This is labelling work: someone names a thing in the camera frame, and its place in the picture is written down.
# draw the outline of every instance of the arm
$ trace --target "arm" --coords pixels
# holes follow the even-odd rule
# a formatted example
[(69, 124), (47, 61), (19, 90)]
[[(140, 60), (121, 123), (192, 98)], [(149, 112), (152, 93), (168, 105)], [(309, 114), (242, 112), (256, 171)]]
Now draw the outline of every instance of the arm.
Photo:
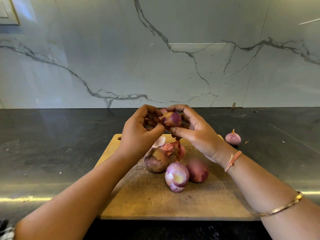
[[(23, 218), (16, 226), (15, 239), (82, 239), (117, 183), (164, 132), (163, 125), (156, 126), (160, 116), (162, 113), (155, 107), (143, 105), (139, 108), (124, 125), (116, 152)], [(155, 128), (146, 129), (145, 125)]]
[[(223, 168), (237, 149), (221, 140), (212, 127), (187, 105), (174, 105), (168, 111), (183, 111), (189, 129), (172, 128), (174, 137), (190, 141), (208, 159)], [(287, 205), (297, 192), (275, 178), (249, 157), (241, 154), (228, 173), (237, 184), (250, 206), (259, 213), (268, 213)], [(318, 239), (320, 236), (320, 207), (307, 198), (295, 206), (273, 216), (262, 217), (263, 225), (273, 239)]]

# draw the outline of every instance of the bangle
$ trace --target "bangle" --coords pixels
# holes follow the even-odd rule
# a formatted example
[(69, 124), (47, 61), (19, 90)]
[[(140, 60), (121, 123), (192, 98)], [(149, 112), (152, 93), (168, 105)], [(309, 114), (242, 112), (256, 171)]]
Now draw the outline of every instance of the bangle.
[(297, 191), (297, 193), (298, 193), (297, 197), (296, 197), (291, 203), (289, 203), (289, 204), (287, 204), (287, 205), (285, 205), (285, 206), (281, 206), (281, 207), (279, 207), (279, 208), (277, 208), (277, 209), (275, 209), (275, 210), (273, 210), (273, 211), (271, 211), (271, 212), (269, 212), (269, 213), (262, 213), (262, 214), (260, 214), (260, 216), (261, 216), (261, 217), (264, 217), (264, 216), (272, 216), (272, 215), (274, 215), (274, 214), (277, 214), (277, 213), (279, 213), (279, 212), (282, 212), (282, 211), (284, 211), (284, 210), (286, 210), (286, 209), (289, 209), (290, 207), (293, 207), (294, 205), (298, 204), (299, 201), (301, 201), (303, 195), (302, 195), (302, 193), (299, 192), (299, 191)]
[(226, 169), (224, 170), (225, 172), (227, 172), (229, 170), (229, 168), (231, 166), (233, 166), (233, 163), (237, 160), (237, 158), (240, 156), (240, 154), (242, 153), (242, 151), (238, 151), (235, 156), (233, 156), (231, 154), (231, 158), (230, 158), (230, 161), (229, 161), (229, 165), (226, 167)]

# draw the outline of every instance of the forearm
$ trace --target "forearm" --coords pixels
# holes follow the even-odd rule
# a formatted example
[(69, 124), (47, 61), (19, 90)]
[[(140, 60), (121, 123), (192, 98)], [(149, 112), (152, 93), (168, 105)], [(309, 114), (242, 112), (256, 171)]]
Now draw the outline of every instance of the forearm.
[(82, 239), (132, 159), (113, 155), (51, 201), (22, 219), (16, 239)]
[[(235, 155), (238, 150), (226, 143), (221, 147), (219, 163), (226, 168), (231, 154)], [(294, 189), (243, 154), (228, 173), (250, 206), (259, 213), (287, 205), (297, 196)], [(283, 212), (262, 217), (261, 220), (273, 239), (316, 239), (316, 236), (320, 236), (320, 207), (307, 198)]]

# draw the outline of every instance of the wooden cutting board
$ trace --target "wooden cutting board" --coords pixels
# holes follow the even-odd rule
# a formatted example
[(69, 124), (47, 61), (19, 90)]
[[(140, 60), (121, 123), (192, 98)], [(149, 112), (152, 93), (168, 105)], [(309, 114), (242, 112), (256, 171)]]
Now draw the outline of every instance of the wooden cutting board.
[[(174, 142), (170, 134), (164, 134), (166, 143)], [(118, 148), (121, 134), (110, 141), (97, 165), (108, 159)], [(197, 157), (208, 162), (209, 177), (203, 184), (188, 182), (185, 190), (174, 193), (165, 183), (165, 174), (153, 174), (144, 170), (140, 160), (113, 190), (101, 219), (135, 220), (226, 220), (256, 221), (258, 214), (248, 205), (242, 193), (217, 163), (208, 161), (187, 140), (181, 139), (186, 149), (182, 163)], [(174, 162), (175, 155), (170, 156)]]

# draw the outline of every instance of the marble backsplash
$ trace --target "marble backsplash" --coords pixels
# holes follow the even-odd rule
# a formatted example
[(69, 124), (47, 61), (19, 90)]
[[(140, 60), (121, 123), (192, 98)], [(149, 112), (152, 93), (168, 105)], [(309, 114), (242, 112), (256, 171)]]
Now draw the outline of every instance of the marble backsplash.
[(12, 2), (0, 108), (320, 106), (320, 0)]

